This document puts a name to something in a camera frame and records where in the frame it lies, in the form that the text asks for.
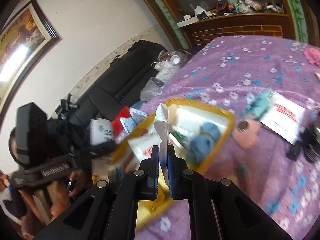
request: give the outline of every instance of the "green bamboo decoration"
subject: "green bamboo decoration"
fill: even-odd
[[[288,0],[288,3],[293,16],[296,40],[308,43],[307,24],[300,0]]]

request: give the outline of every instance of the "floral bedsheet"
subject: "floral bedsheet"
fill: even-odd
[[[166,84],[161,95],[142,107],[151,113],[168,98],[187,97],[217,105],[236,121],[255,95],[267,88],[306,108],[303,124],[316,118],[320,83],[317,66],[303,55],[307,44],[265,36],[224,36],[211,41]],[[230,137],[204,174],[230,178],[294,240],[301,240],[320,214],[320,162],[303,154],[285,157],[289,143],[261,128],[258,141],[241,149]],[[187,201],[177,201],[136,231],[135,239],[190,239]]]

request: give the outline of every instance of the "pink cloth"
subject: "pink cloth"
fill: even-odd
[[[315,48],[306,48],[304,50],[304,55],[306,56],[308,62],[311,65],[320,65],[320,51]]]

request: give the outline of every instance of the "metal bolt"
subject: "metal bolt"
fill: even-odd
[[[97,182],[97,187],[102,188],[105,187],[107,185],[107,182],[105,180],[99,180]]]
[[[221,183],[224,186],[230,186],[231,185],[231,180],[230,179],[222,179]]]
[[[192,175],[192,173],[193,173],[193,170],[190,170],[190,169],[185,169],[183,171],[183,174],[186,175],[186,176]]]
[[[144,171],[143,171],[143,170],[136,170],[136,171],[134,172],[134,174],[135,174],[136,176],[142,176],[142,175],[144,174]]]

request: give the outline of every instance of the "teal plush toy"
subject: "teal plush toy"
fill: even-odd
[[[273,91],[271,88],[258,94],[256,99],[242,111],[241,116],[253,120],[260,119],[272,104],[272,95]]]

